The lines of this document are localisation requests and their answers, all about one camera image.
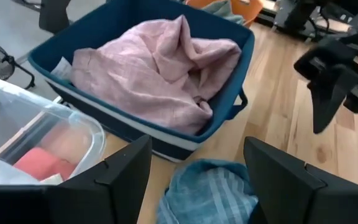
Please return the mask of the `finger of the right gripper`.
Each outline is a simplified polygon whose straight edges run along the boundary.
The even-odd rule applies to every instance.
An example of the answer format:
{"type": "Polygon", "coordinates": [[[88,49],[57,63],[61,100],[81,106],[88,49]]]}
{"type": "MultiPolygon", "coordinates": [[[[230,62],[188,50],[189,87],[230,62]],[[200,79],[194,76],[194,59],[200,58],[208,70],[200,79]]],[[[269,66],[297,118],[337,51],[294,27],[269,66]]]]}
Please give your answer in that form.
{"type": "Polygon", "coordinates": [[[323,72],[309,83],[315,134],[328,127],[347,94],[357,84],[358,74],[342,69],[323,72]]]}

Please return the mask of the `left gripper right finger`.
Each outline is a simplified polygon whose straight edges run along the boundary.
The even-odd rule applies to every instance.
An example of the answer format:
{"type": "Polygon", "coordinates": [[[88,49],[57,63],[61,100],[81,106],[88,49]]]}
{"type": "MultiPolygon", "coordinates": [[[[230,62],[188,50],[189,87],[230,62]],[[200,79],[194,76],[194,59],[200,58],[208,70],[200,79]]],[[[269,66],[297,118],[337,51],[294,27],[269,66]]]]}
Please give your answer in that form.
{"type": "Polygon", "coordinates": [[[314,193],[325,183],[305,162],[255,137],[245,138],[244,159],[259,199],[250,224],[308,224],[314,193]]]}

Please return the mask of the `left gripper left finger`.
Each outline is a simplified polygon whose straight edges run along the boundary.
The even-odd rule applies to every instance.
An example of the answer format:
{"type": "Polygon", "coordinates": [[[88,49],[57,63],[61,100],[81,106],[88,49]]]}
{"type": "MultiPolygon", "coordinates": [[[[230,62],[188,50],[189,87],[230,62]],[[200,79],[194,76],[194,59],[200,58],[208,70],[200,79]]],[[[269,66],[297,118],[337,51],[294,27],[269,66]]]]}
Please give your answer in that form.
{"type": "Polygon", "coordinates": [[[144,135],[62,183],[59,224],[136,224],[151,157],[152,139],[144,135]]]}

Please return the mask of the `blue striped towel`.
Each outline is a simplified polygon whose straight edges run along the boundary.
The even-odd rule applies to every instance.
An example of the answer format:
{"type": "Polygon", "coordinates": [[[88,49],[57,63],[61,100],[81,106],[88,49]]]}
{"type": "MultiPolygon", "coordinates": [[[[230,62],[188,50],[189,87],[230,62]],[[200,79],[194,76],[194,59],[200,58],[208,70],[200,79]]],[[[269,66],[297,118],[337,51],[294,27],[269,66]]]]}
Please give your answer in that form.
{"type": "Polygon", "coordinates": [[[248,224],[257,202],[246,165],[199,159],[175,171],[156,224],[248,224]]]}

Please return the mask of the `coral pink cloth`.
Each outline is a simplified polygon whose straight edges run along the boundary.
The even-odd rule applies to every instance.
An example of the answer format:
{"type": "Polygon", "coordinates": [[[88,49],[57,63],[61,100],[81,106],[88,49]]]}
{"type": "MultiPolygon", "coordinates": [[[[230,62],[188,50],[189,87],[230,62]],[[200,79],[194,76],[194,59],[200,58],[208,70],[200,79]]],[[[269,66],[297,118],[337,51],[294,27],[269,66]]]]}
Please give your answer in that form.
{"type": "Polygon", "coordinates": [[[40,147],[28,151],[13,166],[37,180],[44,180],[55,174],[60,174],[63,180],[67,180],[76,168],[76,165],[40,147]]]}

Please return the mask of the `pink woven cloth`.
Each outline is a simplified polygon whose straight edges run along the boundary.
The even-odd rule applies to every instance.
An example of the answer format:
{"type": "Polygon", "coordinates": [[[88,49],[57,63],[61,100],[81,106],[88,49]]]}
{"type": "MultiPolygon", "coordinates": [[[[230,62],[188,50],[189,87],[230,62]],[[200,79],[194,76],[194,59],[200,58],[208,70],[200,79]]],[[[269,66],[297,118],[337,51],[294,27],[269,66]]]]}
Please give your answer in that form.
{"type": "Polygon", "coordinates": [[[232,40],[192,37],[185,16],[157,19],[98,49],[75,51],[70,81],[133,116],[194,134],[211,119],[209,100],[240,55],[232,40]]]}

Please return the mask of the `blue fabric bin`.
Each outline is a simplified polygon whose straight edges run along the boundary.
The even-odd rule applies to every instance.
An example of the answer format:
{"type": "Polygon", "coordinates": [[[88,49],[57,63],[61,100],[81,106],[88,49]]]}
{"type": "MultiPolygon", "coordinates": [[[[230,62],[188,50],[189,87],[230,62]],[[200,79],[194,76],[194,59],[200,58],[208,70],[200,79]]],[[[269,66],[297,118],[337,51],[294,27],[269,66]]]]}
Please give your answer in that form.
{"type": "Polygon", "coordinates": [[[187,159],[226,120],[247,105],[242,84],[252,58],[255,37],[243,26],[173,0],[110,0],[31,51],[28,61],[64,101],[98,120],[103,128],[132,142],[148,134],[153,152],[169,161],[187,159]],[[100,47],[134,25],[152,19],[174,19],[184,15],[191,35],[204,39],[231,39],[242,50],[239,63],[221,90],[209,101],[213,117],[197,135],[182,134],[135,118],[83,92],[51,74],[61,58],[73,60],[74,51],[100,47]]]}

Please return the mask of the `clear plastic bin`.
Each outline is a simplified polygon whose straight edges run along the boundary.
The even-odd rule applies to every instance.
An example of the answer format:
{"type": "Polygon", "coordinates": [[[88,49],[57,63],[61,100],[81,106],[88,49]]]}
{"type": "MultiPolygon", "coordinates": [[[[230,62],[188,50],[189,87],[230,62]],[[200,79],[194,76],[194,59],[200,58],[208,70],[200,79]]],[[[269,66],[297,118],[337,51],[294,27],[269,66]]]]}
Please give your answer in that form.
{"type": "MultiPolygon", "coordinates": [[[[40,147],[76,165],[70,179],[94,166],[105,146],[105,133],[95,119],[0,80],[1,161],[13,166],[40,147]]],[[[39,180],[52,185],[63,181],[60,174],[39,180]]]]}

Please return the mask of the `orange plastic bin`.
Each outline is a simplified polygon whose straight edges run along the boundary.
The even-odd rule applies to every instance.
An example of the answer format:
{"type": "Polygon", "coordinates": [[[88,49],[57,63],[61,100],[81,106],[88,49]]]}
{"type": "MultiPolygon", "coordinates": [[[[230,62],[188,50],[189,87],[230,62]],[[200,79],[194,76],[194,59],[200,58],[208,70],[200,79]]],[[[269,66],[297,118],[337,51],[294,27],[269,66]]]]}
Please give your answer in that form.
{"type": "Polygon", "coordinates": [[[227,1],[234,15],[244,18],[244,26],[250,27],[264,7],[262,0],[185,0],[185,4],[197,9],[218,1],[227,1]]]}

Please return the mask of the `white bin label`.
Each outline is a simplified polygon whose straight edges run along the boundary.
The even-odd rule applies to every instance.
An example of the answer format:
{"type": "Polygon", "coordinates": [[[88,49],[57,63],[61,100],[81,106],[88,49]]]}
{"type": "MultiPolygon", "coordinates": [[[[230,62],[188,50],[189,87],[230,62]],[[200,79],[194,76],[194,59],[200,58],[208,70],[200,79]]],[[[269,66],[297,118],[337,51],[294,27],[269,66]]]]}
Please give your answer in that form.
{"type": "Polygon", "coordinates": [[[71,77],[71,64],[64,57],[60,59],[57,66],[51,71],[51,74],[61,80],[70,81],[71,77]]]}

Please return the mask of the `grey angled metal stand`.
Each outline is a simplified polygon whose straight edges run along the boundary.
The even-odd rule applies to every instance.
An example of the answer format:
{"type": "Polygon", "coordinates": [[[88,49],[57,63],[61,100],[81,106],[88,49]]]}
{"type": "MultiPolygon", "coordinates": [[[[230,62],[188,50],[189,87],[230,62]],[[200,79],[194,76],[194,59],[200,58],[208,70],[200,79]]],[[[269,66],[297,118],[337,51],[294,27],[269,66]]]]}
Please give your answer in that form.
{"type": "Polygon", "coordinates": [[[67,7],[71,0],[41,0],[39,27],[56,34],[70,25],[67,7]]]}

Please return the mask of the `black aluminium table frame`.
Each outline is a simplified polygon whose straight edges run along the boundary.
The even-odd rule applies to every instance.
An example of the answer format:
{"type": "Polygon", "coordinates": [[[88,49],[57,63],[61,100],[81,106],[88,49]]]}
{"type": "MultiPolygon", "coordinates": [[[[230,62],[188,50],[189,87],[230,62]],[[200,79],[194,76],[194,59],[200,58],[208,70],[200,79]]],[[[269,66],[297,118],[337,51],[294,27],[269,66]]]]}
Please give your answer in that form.
{"type": "MultiPolygon", "coordinates": [[[[268,9],[263,9],[255,19],[255,22],[267,27],[273,27],[275,26],[275,22],[274,22],[275,16],[276,16],[275,12],[268,9]]],[[[279,28],[278,25],[277,28],[280,32],[293,36],[296,39],[306,40],[306,38],[309,37],[308,34],[299,34],[293,31],[287,31],[284,28],[279,28]]],[[[348,43],[347,46],[354,49],[356,51],[356,55],[358,56],[358,40],[353,40],[351,43],[348,43]]]]}

